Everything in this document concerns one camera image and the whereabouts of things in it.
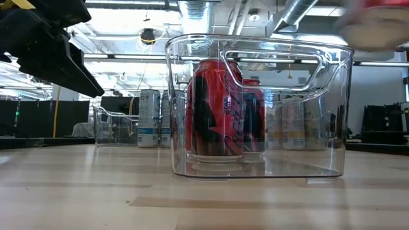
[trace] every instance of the silver can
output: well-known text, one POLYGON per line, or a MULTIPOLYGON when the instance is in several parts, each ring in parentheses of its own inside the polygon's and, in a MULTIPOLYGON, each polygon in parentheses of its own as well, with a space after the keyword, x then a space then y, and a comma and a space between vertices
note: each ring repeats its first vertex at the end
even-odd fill
MULTIPOLYGON (((185 93, 181 90, 175 90, 176 93, 176 110, 185 114, 185 93)), ((171 126, 170 126, 170 103, 169 92, 164 91, 162 95, 162 126, 160 129, 160 145, 164 148, 171 147, 171 126)))
POLYGON ((324 98, 314 98, 304 104, 305 113, 305 148, 324 150, 327 145, 327 115, 324 98))
POLYGON ((268 149, 282 149, 282 102, 280 95, 272 95, 271 102, 267 105, 266 122, 267 122, 267 143, 268 149))
POLYGON ((304 102, 293 97, 284 99, 282 104, 282 146, 286 150, 304 150, 304 102))
POLYGON ((139 98, 138 146, 154 148, 159 146, 160 93, 144 89, 139 98))

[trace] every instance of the plastic bin handle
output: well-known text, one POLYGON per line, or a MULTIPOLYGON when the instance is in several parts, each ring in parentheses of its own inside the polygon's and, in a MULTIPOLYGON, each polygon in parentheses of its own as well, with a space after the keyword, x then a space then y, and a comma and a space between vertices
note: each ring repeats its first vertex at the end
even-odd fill
POLYGON ((230 65, 228 64, 228 57, 227 55, 229 53, 241 53, 241 54, 269 54, 269 55, 285 55, 285 56, 297 56, 297 57, 302 57, 302 58, 316 58, 318 60, 318 66, 315 69, 315 72, 311 75, 307 83, 303 86, 293 86, 293 87, 278 87, 278 86, 248 86, 248 85, 243 85, 241 82, 239 82, 235 77, 233 78, 233 81, 235 82, 236 85, 240 86, 241 88, 244 89, 272 89, 276 91, 306 91, 307 89, 310 88, 311 84, 313 83, 313 80, 316 78, 318 75, 318 72, 322 68, 324 68, 323 64, 323 58, 318 55, 318 54, 310 54, 310 53, 305 53, 305 52, 296 52, 296 51, 278 51, 278 50, 259 50, 259 49, 235 49, 235 48, 228 48, 220 52, 220 56, 226 65, 226 68, 228 69, 229 73, 231 76, 234 76, 234 73, 232 69, 230 68, 230 65))

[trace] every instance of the clear plastic organizer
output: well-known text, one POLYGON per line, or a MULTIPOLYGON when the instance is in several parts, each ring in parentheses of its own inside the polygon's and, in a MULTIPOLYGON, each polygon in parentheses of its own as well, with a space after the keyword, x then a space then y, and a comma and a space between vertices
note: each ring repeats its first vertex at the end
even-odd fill
POLYGON ((138 115, 93 109, 96 146, 137 146, 138 115))
POLYGON ((166 45, 173 172, 342 176, 352 56, 348 47, 295 40, 173 38, 166 45))

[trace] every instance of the red soda can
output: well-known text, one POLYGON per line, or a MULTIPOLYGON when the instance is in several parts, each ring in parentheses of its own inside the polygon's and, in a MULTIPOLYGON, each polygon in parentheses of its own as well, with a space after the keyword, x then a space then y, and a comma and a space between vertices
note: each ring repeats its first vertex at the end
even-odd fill
POLYGON ((350 0, 338 22, 349 46, 394 50, 409 40, 409 0, 350 0))
POLYGON ((187 108, 186 108, 186 152, 192 151, 192 79, 187 84, 187 108))
MULTIPOLYGON (((260 86, 256 79, 243 80, 244 85, 260 86)), ((244 89, 246 103, 243 128, 243 155, 258 156, 265 151, 265 105, 264 94, 260 89, 244 89)))
POLYGON ((234 162, 243 155, 244 108, 237 63, 199 63, 192 84, 192 155, 202 162, 234 162))

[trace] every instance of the wooden table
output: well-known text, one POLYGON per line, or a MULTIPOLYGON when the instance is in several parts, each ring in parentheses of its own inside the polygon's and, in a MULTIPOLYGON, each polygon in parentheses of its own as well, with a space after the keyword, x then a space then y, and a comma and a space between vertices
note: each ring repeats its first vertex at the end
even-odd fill
POLYGON ((192 181, 169 151, 0 151, 0 229, 409 229, 409 157, 348 152, 332 183, 192 181))

